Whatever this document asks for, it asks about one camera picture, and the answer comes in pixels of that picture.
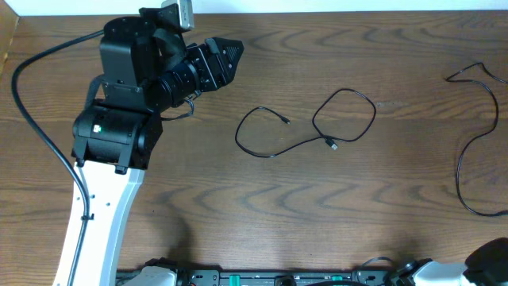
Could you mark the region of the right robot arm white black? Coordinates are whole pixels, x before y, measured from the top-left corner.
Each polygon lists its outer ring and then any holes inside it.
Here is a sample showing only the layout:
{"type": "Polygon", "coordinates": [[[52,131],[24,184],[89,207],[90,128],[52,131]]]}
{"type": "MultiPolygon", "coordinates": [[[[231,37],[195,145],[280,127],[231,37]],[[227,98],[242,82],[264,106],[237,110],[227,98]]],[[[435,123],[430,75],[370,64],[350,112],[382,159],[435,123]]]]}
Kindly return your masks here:
{"type": "Polygon", "coordinates": [[[411,261],[384,280],[396,286],[507,286],[507,238],[482,245],[463,263],[411,261]]]}

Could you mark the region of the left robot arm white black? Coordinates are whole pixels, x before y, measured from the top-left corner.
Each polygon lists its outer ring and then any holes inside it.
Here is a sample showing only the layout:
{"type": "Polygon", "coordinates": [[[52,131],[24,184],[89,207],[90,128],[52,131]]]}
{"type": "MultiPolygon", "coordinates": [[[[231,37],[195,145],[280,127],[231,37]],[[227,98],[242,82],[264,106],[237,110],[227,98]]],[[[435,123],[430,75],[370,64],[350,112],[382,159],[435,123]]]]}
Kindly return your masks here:
{"type": "Polygon", "coordinates": [[[73,125],[78,180],[57,285],[114,283],[130,208],[163,132],[161,114],[231,83],[244,45],[220,37],[186,45],[176,21],[147,15],[109,21],[99,50],[105,97],[90,96],[73,125]]]}

